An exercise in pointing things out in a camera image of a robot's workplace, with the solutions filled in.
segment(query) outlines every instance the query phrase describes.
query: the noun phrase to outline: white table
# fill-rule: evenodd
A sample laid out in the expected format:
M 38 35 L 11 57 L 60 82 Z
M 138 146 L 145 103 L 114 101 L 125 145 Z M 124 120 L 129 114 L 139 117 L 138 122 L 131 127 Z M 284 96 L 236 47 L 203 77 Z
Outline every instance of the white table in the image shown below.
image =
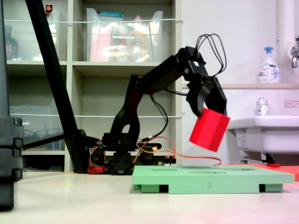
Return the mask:
M 140 194 L 131 176 L 24 173 L 0 224 L 299 224 L 299 182 L 283 193 Z

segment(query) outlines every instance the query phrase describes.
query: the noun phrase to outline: soap dispenser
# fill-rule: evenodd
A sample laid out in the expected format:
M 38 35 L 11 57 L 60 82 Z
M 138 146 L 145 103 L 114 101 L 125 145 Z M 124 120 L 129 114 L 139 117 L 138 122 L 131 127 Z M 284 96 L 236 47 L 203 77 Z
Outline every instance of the soap dispenser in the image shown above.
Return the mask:
M 265 61 L 261 65 L 260 72 L 258 74 L 259 83 L 280 83 L 280 72 L 277 64 L 272 57 L 273 47 L 266 47 L 263 49 L 266 51 Z

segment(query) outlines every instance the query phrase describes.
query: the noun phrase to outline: shelf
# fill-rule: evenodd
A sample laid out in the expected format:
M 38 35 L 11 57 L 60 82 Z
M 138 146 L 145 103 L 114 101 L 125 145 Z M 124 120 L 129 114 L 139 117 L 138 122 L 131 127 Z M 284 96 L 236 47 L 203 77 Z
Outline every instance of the shelf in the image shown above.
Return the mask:
M 83 77 L 129 78 L 132 74 L 145 75 L 160 63 L 73 62 Z
M 113 153 L 115 152 L 110 152 L 110 151 L 106 151 L 106 156 L 112 156 Z M 130 152 L 131 156 L 136 156 L 137 152 Z M 169 152 L 159 152 L 159 153 L 154 153 L 155 156 L 167 156 L 169 154 Z
M 22 151 L 22 155 L 64 155 L 64 151 Z
M 263 84 L 221 84 L 223 89 L 299 89 L 299 84 L 288 83 L 263 83 Z
M 92 4 L 122 4 L 122 5 L 169 5 L 172 0 L 83 0 Z
M 60 62 L 63 76 L 66 76 L 66 61 Z M 46 77 L 43 62 L 40 61 L 7 61 L 7 72 L 10 77 Z

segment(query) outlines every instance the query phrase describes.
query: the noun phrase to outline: green board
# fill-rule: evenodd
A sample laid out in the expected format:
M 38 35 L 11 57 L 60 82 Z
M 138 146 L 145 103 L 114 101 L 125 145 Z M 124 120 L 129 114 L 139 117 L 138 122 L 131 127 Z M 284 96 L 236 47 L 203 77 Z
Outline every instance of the green board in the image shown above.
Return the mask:
M 135 166 L 134 190 L 142 193 L 213 194 L 282 192 L 293 174 L 254 166 Z

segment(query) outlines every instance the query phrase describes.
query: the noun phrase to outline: white sink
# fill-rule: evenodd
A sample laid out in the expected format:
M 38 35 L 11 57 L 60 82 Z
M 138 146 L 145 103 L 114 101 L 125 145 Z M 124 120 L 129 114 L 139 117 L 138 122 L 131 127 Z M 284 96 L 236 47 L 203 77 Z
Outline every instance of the white sink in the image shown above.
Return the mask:
M 244 151 L 299 154 L 299 116 L 232 119 L 228 130 L 236 132 L 238 146 Z

